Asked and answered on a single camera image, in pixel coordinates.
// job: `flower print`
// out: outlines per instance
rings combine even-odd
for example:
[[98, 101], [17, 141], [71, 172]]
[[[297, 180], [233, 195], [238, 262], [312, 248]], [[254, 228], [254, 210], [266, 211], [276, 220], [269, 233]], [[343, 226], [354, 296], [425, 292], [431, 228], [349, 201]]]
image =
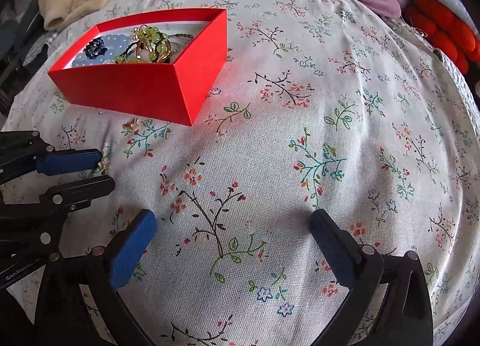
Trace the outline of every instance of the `flower print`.
[[170, 183], [168, 179], [166, 179], [160, 184], [160, 191], [162, 192], [162, 196], [166, 196], [169, 191], [173, 191], [174, 189], [175, 185]]
[[200, 182], [202, 180], [202, 175], [197, 175], [197, 170], [195, 168], [192, 168], [186, 173], [183, 178], [188, 181], [188, 183], [192, 186], [195, 186], [197, 182]]
[[293, 307], [293, 304], [290, 304], [288, 302], [284, 303], [279, 307], [277, 313], [285, 318], [285, 316], [292, 314]]
[[354, 237], [357, 237], [358, 235], [365, 235], [366, 229], [362, 223], [356, 222], [350, 226], [350, 232]]
[[266, 303], [267, 299], [273, 298], [270, 288], [268, 286], [262, 286], [257, 293], [257, 300], [261, 300]]
[[323, 270], [325, 270], [326, 272], [329, 272], [330, 270], [332, 270], [332, 268], [328, 265], [326, 260], [322, 260], [320, 264], [322, 265]]
[[177, 197], [177, 199], [170, 204], [170, 208], [174, 210], [175, 213], [180, 213], [187, 206], [183, 203], [183, 198]]
[[330, 282], [328, 286], [322, 288], [322, 293], [325, 297], [332, 297], [338, 293], [338, 288], [334, 283]]

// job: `blue flower print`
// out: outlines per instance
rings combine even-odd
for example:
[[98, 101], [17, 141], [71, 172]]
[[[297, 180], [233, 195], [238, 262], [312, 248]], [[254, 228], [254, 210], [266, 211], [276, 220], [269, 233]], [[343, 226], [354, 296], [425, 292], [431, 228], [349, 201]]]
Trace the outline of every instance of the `blue flower print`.
[[285, 318], [285, 316], [292, 314], [293, 307], [294, 305], [290, 303], [282, 304], [277, 313]]
[[262, 286], [257, 293], [257, 300], [261, 300], [266, 303], [268, 298], [273, 298], [270, 288], [267, 286]]

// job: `green leaf print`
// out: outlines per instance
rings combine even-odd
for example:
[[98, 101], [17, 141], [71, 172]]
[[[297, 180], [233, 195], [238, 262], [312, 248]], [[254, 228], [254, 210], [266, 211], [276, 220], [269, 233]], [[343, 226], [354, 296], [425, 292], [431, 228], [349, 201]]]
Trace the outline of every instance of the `green leaf print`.
[[221, 273], [215, 273], [215, 278], [217, 279], [217, 281], [220, 283], [220, 284], [224, 284], [225, 283], [225, 277], [223, 276], [223, 274]]
[[238, 247], [239, 247], [239, 241], [237, 237], [233, 237], [232, 239], [230, 239], [230, 242], [229, 242], [230, 251], [234, 252], [236, 249], [238, 249]]

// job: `jewelry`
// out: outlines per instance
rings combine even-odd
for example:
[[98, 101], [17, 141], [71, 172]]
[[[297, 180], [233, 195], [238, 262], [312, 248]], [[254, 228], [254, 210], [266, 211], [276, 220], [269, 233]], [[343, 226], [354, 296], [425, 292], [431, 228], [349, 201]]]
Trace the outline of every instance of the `jewelry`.
[[114, 59], [115, 63], [165, 63], [169, 58], [179, 50], [172, 50], [172, 37], [183, 37], [193, 39], [191, 34], [172, 34], [167, 35], [161, 32], [157, 27], [141, 25], [135, 27], [132, 31], [131, 43], [127, 49]]

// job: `white fabric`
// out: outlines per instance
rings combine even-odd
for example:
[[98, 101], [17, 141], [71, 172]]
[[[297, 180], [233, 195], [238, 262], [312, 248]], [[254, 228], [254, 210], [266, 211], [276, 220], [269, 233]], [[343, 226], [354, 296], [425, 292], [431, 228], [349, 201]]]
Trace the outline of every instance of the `white fabric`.
[[[98, 22], [197, 6], [228, 9], [229, 59], [193, 127], [70, 105], [46, 74]], [[416, 250], [440, 345], [479, 273], [480, 117], [463, 77], [392, 26], [355, 0], [112, 0], [59, 34], [4, 129], [104, 153], [116, 189], [70, 215], [65, 256], [155, 212], [157, 235], [119, 292], [157, 345], [310, 345], [347, 294], [309, 234], [316, 207], [380, 253]], [[4, 198], [90, 174], [28, 174]], [[30, 318], [40, 274], [10, 288]]]

